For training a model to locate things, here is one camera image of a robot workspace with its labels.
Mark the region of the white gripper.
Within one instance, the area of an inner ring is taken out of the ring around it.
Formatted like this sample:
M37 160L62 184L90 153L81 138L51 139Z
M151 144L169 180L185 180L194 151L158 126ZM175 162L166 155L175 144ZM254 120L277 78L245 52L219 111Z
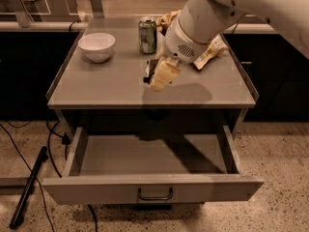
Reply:
M210 39L198 24L184 21L177 17L168 28L163 48L156 54L156 58L164 55L189 64L193 63L207 48ZM158 60L151 79L150 88L159 92L178 77L181 69L177 63L161 58Z

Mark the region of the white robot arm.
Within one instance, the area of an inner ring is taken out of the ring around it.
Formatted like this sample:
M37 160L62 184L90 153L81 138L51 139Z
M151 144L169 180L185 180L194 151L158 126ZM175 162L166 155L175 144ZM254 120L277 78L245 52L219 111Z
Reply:
M267 23L309 58L309 0L188 0L168 26L150 87L163 90L211 41L245 15Z

